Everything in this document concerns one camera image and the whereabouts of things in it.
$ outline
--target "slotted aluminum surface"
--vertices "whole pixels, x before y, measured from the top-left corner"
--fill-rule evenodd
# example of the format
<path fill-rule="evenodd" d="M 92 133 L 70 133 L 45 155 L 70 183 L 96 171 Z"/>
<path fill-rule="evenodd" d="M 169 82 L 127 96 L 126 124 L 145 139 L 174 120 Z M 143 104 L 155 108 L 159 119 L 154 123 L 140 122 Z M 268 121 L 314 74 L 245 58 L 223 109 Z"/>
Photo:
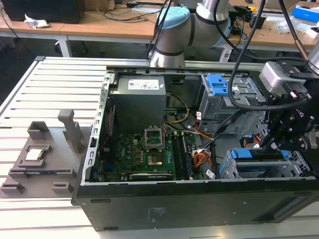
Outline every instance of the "slotted aluminum surface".
<path fill-rule="evenodd" d="M 43 120 L 63 126 L 57 115 L 72 108 L 83 126 L 93 123 L 95 104 L 107 65 L 146 66 L 145 60 L 47 57 L 34 62 L 0 107 L 0 184 L 25 144 L 27 127 Z M 188 66 L 232 69 L 232 64 L 187 62 Z M 243 64 L 246 68 L 262 68 Z M 319 204 L 314 203 L 281 224 L 223 226 L 97 233 L 70 199 L 0 199 L 0 238 L 319 238 Z"/>

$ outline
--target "green motherboard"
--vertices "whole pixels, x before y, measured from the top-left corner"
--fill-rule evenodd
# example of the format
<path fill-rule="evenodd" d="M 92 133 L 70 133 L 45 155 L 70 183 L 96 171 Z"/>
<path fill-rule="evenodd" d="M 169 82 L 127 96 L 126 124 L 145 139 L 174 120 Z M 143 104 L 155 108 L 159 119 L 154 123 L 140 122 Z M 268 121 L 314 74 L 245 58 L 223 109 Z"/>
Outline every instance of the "green motherboard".
<path fill-rule="evenodd" d="M 170 180 L 176 180 L 176 165 L 172 144 L 173 134 L 163 134 L 162 149 L 147 148 L 148 144 L 161 143 L 158 135 L 149 134 L 121 134 L 116 142 L 116 160 L 112 163 L 102 161 L 100 174 L 103 181 L 133 181 L 130 175 L 163 174 L 169 175 Z M 187 158 L 193 166 L 191 153 L 195 149 L 195 137 L 192 134 L 184 136 Z M 194 168 L 192 179 L 203 179 L 202 172 Z"/>

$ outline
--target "yellow wire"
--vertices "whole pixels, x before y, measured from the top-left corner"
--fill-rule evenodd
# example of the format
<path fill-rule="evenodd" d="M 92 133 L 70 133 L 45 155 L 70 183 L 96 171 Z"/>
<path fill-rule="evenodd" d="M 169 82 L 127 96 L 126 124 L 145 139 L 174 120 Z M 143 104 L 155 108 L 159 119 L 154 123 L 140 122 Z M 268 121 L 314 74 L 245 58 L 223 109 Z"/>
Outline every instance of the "yellow wire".
<path fill-rule="evenodd" d="M 170 93 L 170 94 L 175 96 L 176 98 L 178 98 L 182 102 L 182 104 L 186 108 L 187 113 L 186 113 L 186 116 L 183 119 L 181 119 L 181 120 L 179 119 L 179 120 L 173 120 L 173 121 L 164 121 L 164 123 L 181 123 L 181 122 L 184 122 L 185 120 L 187 120 L 187 118 L 189 116 L 189 109 L 188 109 L 187 105 L 185 104 L 185 102 L 180 97 L 178 97 L 177 95 L 175 95 L 173 93 Z"/>

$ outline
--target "black computer case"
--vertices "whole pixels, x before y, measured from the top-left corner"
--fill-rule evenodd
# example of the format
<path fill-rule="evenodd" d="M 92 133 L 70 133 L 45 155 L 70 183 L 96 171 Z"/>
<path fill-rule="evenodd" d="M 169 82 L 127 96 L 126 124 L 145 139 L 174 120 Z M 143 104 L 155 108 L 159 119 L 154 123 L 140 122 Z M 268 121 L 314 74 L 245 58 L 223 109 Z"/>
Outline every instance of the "black computer case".
<path fill-rule="evenodd" d="M 37 20 L 78 24 L 84 15 L 84 0 L 2 0 L 11 21 Z"/>

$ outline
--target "wooden table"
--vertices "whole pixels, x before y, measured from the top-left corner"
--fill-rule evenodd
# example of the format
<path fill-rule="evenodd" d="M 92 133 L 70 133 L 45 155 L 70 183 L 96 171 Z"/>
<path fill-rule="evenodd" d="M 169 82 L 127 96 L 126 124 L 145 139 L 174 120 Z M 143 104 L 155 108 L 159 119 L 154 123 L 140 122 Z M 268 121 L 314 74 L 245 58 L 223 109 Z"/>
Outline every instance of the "wooden table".
<path fill-rule="evenodd" d="M 244 0 L 230 0 L 232 5 L 248 5 Z M 316 6 L 316 3 L 302 2 L 307 6 Z M 139 16 L 137 12 L 131 12 L 129 9 L 116 9 L 112 11 L 115 18 L 130 18 Z M 81 41 L 99 41 L 99 42 L 128 42 L 128 43 L 149 43 L 154 33 L 154 22 L 156 15 L 149 15 L 147 19 L 150 21 L 138 23 L 123 23 L 104 18 L 97 11 L 86 11 L 79 24 L 63 24 L 50 23 L 48 28 L 33 29 L 28 27 L 24 22 L 11 22 L 5 16 L 7 22 L 19 37 L 27 38 L 42 38 L 42 39 L 56 39 L 60 42 L 60 47 L 63 56 L 71 57 L 72 53 L 69 47 L 69 40 Z M 290 33 L 278 34 L 274 29 L 274 22 L 265 21 L 264 26 L 256 33 L 251 41 L 249 49 L 252 50 L 273 50 L 273 51 L 297 51 L 293 38 Z M 245 24 L 244 32 L 248 35 L 251 31 L 249 24 Z M 301 42 L 305 45 L 307 50 L 311 50 L 318 42 L 317 39 L 297 33 Z M 8 26 L 0 18 L 0 36 L 15 35 L 11 32 Z M 230 41 L 234 44 L 239 40 L 239 36 L 231 36 Z M 221 46 L 224 48 L 223 55 L 228 55 L 230 47 L 227 44 Z"/>

